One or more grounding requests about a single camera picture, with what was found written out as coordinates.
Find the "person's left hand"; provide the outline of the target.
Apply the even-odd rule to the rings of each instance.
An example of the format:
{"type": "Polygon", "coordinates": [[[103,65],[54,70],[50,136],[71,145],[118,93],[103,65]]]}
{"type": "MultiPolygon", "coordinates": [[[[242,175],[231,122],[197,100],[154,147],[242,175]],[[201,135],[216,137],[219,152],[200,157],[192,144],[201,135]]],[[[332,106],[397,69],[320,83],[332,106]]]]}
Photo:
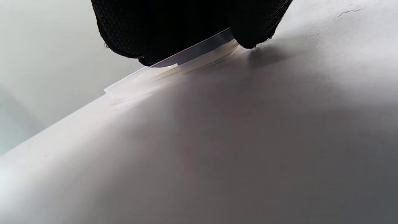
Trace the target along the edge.
{"type": "Polygon", "coordinates": [[[99,33],[114,53],[152,66],[229,29],[244,48],[266,42],[291,0],[93,0],[99,33]]]}

